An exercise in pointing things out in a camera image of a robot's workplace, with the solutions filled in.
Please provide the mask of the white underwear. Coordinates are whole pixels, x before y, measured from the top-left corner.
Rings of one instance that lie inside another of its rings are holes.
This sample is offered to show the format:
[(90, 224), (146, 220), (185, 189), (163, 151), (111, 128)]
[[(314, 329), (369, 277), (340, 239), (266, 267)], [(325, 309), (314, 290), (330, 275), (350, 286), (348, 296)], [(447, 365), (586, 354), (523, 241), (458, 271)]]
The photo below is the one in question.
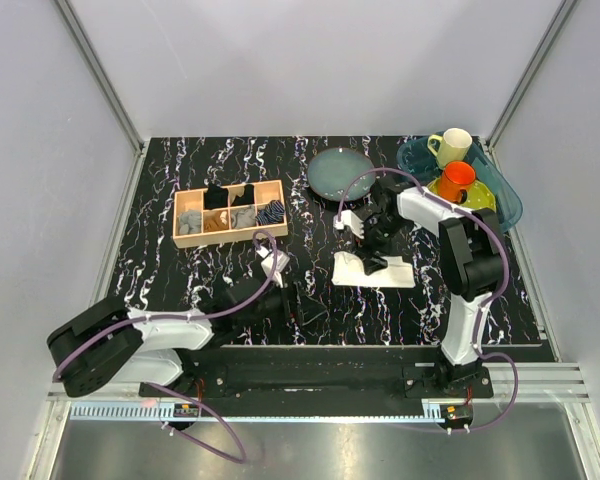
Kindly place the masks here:
[(334, 254), (332, 283), (336, 286), (398, 288), (415, 287), (413, 266), (400, 256), (384, 257), (385, 268), (366, 275), (362, 261), (353, 253), (339, 251)]

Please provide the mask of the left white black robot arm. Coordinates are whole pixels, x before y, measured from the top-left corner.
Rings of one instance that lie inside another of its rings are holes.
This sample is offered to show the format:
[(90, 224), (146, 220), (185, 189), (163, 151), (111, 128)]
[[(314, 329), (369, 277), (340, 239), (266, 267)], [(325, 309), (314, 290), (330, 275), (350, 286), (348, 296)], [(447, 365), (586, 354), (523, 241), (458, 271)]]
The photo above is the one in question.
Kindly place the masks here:
[(218, 349), (261, 320), (305, 326), (327, 315), (297, 282), (243, 278), (188, 311), (156, 312), (107, 297), (47, 338), (55, 382), (72, 398), (109, 382), (157, 383), (176, 396), (195, 386), (189, 354)]

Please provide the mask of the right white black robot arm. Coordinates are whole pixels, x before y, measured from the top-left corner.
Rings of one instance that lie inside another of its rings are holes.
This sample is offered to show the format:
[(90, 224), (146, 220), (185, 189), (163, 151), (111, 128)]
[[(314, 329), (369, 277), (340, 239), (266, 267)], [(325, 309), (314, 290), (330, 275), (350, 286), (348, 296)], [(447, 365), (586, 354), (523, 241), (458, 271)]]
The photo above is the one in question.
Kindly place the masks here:
[(402, 279), (389, 260), (393, 237), (418, 224), (435, 235), (442, 279), (451, 294), (447, 330), (434, 363), (431, 385), (456, 396), (481, 376), (479, 342), (494, 295), (506, 288), (509, 264), (496, 213), (453, 204), (426, 188), (381, 179), (371, 188), (369, 215), (357, 234), (356, 256), (369, 278), (390, 273)]

